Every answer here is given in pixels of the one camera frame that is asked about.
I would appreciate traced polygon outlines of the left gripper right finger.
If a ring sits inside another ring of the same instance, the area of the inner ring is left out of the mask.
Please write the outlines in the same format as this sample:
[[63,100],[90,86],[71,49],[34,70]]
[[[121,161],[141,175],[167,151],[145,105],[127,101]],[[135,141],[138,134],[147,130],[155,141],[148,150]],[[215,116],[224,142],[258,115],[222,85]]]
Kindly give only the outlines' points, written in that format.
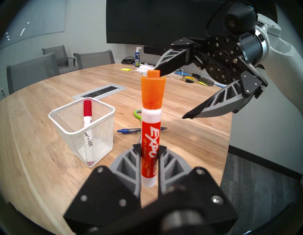
[[227,233],[238,214],[203,167],[191,168],[179,155],[160,145],[158,199],[172,193],[172,205],[160,220],[161,233]]

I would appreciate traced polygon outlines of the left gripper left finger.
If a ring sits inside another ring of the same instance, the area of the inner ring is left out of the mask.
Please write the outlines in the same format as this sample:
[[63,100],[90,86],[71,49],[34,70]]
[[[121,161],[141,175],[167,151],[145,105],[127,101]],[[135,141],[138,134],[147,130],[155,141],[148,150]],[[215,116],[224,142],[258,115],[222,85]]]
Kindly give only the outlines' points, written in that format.
[[102,228],[140,210],[141,145],[134,144],[112,162],[97,166],[64,214],[74,233]]

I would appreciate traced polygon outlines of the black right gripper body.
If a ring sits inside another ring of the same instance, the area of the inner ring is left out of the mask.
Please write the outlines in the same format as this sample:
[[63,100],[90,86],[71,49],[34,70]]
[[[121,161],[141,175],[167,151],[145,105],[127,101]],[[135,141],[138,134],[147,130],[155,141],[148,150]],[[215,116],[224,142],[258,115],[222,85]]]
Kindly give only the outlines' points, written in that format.
[[263,56],[260,39],[251,33],[236,35],[233,33],[217,34],[207,38],[194,38],[200,45],[196,55],[205,62],[205,70],[216,82],[229,85],[238,80],[244,71],[234,59],[241,57],[251,66],[256,66]]

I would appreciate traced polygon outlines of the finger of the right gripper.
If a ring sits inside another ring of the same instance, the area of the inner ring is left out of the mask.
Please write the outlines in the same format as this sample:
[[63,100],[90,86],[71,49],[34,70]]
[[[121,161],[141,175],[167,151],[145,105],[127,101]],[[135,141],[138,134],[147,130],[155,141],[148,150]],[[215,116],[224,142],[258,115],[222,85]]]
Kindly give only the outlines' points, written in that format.
[[162,77],[192,63],[196,46],[196,42],[185,37],[172,42],[170,49],[161,56],[154,70],[159,70]]
[[262,76],[248,71],[240,74],[238,80],[216,92],[212,97],[183,115],[182,119],[208,118],[240,111],[253,96],[257,99],[267,88],[268,82]]

